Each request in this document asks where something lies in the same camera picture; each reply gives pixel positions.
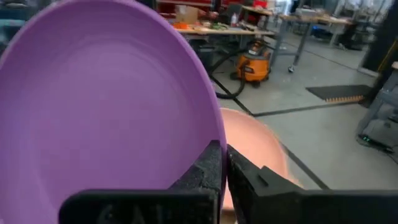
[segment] cardboard box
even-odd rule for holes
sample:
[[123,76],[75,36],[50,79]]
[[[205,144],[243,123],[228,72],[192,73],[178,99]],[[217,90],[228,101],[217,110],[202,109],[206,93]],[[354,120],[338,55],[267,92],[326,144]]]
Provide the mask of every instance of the cardboard box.
[[175,21],[195,24],[198,20],[199,9],[191,6],[175,6]]

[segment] bottle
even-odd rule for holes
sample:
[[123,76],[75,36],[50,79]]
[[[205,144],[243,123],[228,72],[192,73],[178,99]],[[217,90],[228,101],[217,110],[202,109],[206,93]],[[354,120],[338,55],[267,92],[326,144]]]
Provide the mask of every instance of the bottle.
[[236,13],[234,13],[231,18],[231,27],[236,27],[237,23],[238,23],[238,17],[236,16]]

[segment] workbench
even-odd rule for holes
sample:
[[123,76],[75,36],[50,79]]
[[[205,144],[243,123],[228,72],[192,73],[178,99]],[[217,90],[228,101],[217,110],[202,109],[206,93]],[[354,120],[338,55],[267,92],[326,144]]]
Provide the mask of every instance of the workbench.
[[275,33],[267,30],[243,30],[239,28],[229,28],[226,30],[215,30],[215,29],[176,29],[181,34],[193,34],[193,35],[239,35],[241,36],[239,42],[239,48],[245,48],[246,42],[243,36],[247,35],[274,35]]
[[[289,72],[293,72],[294,67],[298,64],[301,54],[304,49],[304,45],[308,39],[308,36],[311,34],[313,25],[315,25],[319,22],[333,23],[333,24],[338,24],[340,26],[345,26],[346,24],[348,24],[347,21],[344,21],[341,19],[333,19],[331,17],[319,17],[319,16],[318,17],[297,17],[297,16],[279,15],[279,19],[282,20],[282,24],[280,25],[279,34],[277,35],[277,39],[276,39],[274,53],[272,54],[272,57],[271,57],[271,65],[273,65],[275,63],[275,60],[278,55],[293,55],[294,61],[293,61],[293,64],[289,67]],[[305,24],[303,36],[301,38],[300,44],[299,44],[296,52],[280,52],[280,46],[282,45],[285,33],[287,32],[287,25],[289,22],[300,22],[302,24]]]
[[255,7],[251,6],[242,6],[242,9],[244,9],[246,12],[255,12],[258,14],[262,14],[264,16],[272,16],[274,15],[274,12],[268,9],[256,9]]

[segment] orange shop vacuum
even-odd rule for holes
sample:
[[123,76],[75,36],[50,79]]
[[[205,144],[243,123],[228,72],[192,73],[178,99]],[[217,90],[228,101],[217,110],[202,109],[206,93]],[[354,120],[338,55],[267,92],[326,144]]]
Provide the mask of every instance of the orange shop vacuum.
[[208,71],[210,78],[218,83],[213,77],[213,72],[229,58],[239,55],[238,64],[236,66],[236,72],[231,73],[230,78],[233,80],[240,80],[241,84],[238,90],[234,93],[217,93],[216,95],[220,99],[233,99],[237,97],[244,89],[246,82],[251,83],[254,88],[260,87],[262,81],[268,80],[271,72],[270,59],[271,53],[268,47],[268,43],[261,39],[256,39],[248,43],[248,47],[245,49],[239,49],[225,55],[223,58],[218,60]]

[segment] workshop background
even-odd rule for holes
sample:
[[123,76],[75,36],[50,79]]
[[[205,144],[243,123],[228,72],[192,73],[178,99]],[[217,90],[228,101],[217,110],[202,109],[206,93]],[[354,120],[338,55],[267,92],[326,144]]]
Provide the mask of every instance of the workshop background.
[[[222,108],[272,130],[297,184],[398,189],[397,1],[140,2],[186,38]],[[1,1],[2,51],[51,4]]]

